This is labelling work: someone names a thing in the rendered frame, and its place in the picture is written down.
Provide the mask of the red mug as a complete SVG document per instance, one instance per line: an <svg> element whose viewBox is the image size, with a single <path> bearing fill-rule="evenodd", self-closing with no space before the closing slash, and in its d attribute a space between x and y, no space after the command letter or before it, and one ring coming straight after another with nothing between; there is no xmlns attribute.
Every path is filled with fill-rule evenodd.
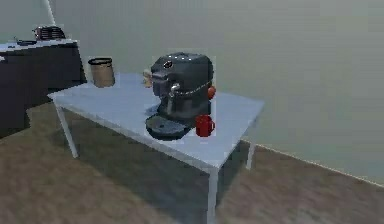
<svg viewBox="0 0 384 224"><path fill-rule="evenodd" d="M199 137L209 137L215 129L215 122L210 115L199 115L195 119L195 127Z"/></svg>

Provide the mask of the black coffee machine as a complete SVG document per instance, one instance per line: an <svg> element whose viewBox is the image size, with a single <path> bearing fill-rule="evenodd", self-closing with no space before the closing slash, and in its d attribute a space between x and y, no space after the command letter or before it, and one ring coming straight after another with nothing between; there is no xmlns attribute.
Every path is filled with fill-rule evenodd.
<svg viewBox="0 0 384 224"><path fill-rule="evenodd" d="M151 66L157 110L145 120L148 133L158 140L178 140L195 127L195 118L211 114L208 90L212 61L203 54L175 52L159 57Z"/></svg>

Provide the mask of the white table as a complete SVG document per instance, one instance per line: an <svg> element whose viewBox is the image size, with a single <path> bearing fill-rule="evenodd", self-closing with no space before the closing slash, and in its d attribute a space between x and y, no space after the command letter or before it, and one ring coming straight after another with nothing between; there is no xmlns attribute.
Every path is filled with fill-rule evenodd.
<svg viewBox="0 0 384 224"><path fill-rule="evenodd" d="M117 74L111 87L91 83L50 93L73 157L78 156L63 111L65 109L112 129L209 174L206 224L216 224L218 174L247 129L257 120L264 102L218 92L212 100L211 117L216 123L209 137L193 131L175 141L152 138L145 120L155 113L159 99L142 85L140 74Z"/></svg>

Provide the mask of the tan bin with black rim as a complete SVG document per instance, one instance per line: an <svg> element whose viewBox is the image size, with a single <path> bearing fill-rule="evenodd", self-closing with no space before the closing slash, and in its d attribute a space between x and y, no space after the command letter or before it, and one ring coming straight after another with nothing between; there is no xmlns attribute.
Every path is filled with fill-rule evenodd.
<svg viewBox="0 0 384 224"><path fill-rule="evenodd" d="M109 57L98 57L88 61L93 83L98 88L111 87L115 84L112 59Z"/></svg>

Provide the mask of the dark kitchen counter cabinet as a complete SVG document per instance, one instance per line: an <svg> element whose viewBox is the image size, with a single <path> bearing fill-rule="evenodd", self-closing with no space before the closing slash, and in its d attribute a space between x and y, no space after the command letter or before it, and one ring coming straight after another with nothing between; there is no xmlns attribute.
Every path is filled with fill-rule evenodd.
<svg viewBox="0 0 384 224"><path fill-rule="evenodd" d="M27 110L86 82L74 40L0 44L0 139L30 127Z"/></svg>

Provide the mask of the black toaster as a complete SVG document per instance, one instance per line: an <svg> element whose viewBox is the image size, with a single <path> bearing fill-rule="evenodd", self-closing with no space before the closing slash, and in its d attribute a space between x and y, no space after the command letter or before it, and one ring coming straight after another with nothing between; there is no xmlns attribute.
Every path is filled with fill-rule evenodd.
<svg viewBox="0 0 384 224"><path fill-rule="evenodd" d="M35 38L38 41L45 40L57 40L57 39L65 39L66 36L63 30L57 26L40 26L33 29Z"/></svg>

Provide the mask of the dark flat pan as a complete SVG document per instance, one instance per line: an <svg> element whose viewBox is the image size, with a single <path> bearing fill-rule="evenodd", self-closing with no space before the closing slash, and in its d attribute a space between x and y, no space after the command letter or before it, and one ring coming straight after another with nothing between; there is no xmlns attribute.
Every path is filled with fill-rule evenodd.
<svg viewBox="0 0 384 224"><path fill-rule="evenodd" d="M37 44L37 41L36 40L21 40L17 37L14 37L14 40L15 40L15 43L18 45L18 46L30 46L30 45L35 45Z"/></svg>

